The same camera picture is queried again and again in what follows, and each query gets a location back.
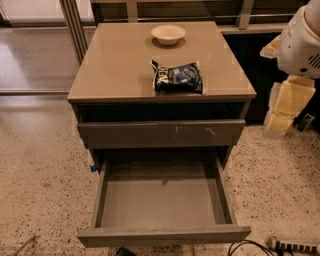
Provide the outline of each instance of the drawer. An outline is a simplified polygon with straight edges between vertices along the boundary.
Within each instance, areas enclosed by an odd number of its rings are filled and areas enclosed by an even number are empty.
[[[105,154],[86,247],[232,243],[238,226],[222,168],[208,149],[114,150]]]
[[[81,122],[240,119],[244,102],[77,105]]]
[[[244,120],[79,123],[88,149],[235,145]]]

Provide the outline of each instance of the open drawer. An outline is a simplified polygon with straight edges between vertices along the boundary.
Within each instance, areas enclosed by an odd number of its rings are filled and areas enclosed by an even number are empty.
[[[218,157],[208,149],[105,152],[86,247],[231,243],[236,224]]]
[[[210,147],[237,144],[245,121],[190,120],[79,123],[88,149]]]

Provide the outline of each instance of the cabinet top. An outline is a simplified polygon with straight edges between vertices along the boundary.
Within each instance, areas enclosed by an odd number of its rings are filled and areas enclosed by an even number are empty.
[[[162,46],[151,30],[175,24],[186,35]],[[156,93],[150,65],[178,66],[198,61],[204,94]],[[214,22],[101,23],[92,38],[68,96],[70,103],[202,102],[250,99],[256,95]]]

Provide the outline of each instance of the glass door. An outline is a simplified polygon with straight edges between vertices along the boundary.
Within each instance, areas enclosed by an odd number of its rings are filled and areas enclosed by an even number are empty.
[[[81,21],[85,24],[93,24],[90,0],[77,0],[76,2]],[[0,8],[1,6],[10,23],[15,27],[64,24],[59,0],[0,0]]]
[[[82,22],[94,24],[90,0],[76,2]],[[79,62],[60,1],[0,0],[0,7],[11,25],[0,29],[0,95],[68,93]]]

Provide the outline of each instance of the speckled floor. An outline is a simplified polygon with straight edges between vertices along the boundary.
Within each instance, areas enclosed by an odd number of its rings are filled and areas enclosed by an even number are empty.
[[[116,248],[86,249],[77,239],[89,227],[98,175],[89,170],[92,161],[66,97],[0,97],[0,141],[0,255],[31,234],[35,241],[19,255],[115,255]],[[262,126],[245,127],[225,181],[238,224],[252,228],[249,239],[320,243],[319,155],[313,130],[291,129],[270,140]],[[197,245],[194,254],[226,255],[228,247]],[[138,256],[192,255],[188,245],[129,249]],[[263,254],[247,246],[237,255]]]

